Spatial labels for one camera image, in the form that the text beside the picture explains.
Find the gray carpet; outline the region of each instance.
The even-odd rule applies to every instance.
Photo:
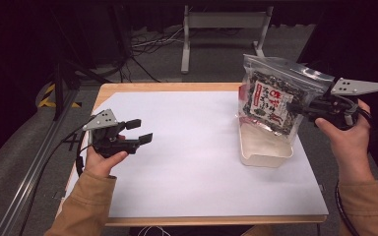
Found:
[[[263,51],[266,56],[283,57],[295,61],[302,50],[313,27],[270,28]],[[136,59],[155,78],[164,82],[241,82],[244,75],[243,54],[254,54],[251,41],[254,30],[241,30],[236,35],[226,35],[215,30],[196,33],[191,39],[191,64],[188,75],[180,73],[182,44],[174,42],[155,53],[143,54]],[[133,61],[127,62],[128,70],[123,72],[134,83],[150,82],[151,78]],[[115,74],[109,77],[120,81]],[[42,98],[43,88],[37,94]],[[81,108],[70,108],[66,119],[54,137],[55,145],[67,134],[85,123],[94,107],[98,85],[83,81],[75,101],[82,102]],[[25,177],[32,160],[45,139],[52,123],[54,108],[41,107],[0,150],[0,221],[6,212],[18,187]],[[327,138],[313,124],[303,122],[299,137],[304,145],[311,166],[319,184],[324,186],[323,196],[329,209],[326,222],[320,225],[322,235],[337,235],[339,219],[334,201],[334,186],[337,182],[337,164],[331,155]],[[63,195],[75,160],[76,145],[63,144],[51,157],[39,183],[32,211],[23,235],[42,235],[51,226]],[[373,171],[378,178],[378,169],[373,163]],[[11,235],[18,235],[26,207],[23,208]],[[275,225],[276,235],[317,235],[315,224]],[[127,235],[127,228],[106,227],[103,235]]]

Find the snack package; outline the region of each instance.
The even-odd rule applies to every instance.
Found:
[[[290,144],[303,117],[287,111],[286,105],[309,105],[334,80],[282,58],[244,55],[244,68],[239,91],[240,121],[283,136]]]

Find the white table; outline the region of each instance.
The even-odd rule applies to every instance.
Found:
[[[300,139],[279,168],[239,159],[238,84],[105,85],[94,113],[141,119],[121,134],[154,133],[114,167],[107,225],[213,225],[322,222],[328,214]],[[72,173],[67,195],[77,181]]]

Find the white tabletop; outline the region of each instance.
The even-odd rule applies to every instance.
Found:
[[[109,217],[327,215],[299,138],[279,168],[240,161],[236,91],[119,92],[94,113],[141,119],[121,134],[154,133],[112,169],[118,177]],[[72,175],[70,194],[77,181]]]

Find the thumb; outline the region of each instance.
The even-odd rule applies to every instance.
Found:
[[[339,138],[340,130],[326,119],[318,118],[315,120],[315,124],[331,141]]]
[[[127,156],[128,153],[126,151],[121,151],[105,159],[103,164],[105,165],[105,167],[111,169],[119,162],[123,161]]]

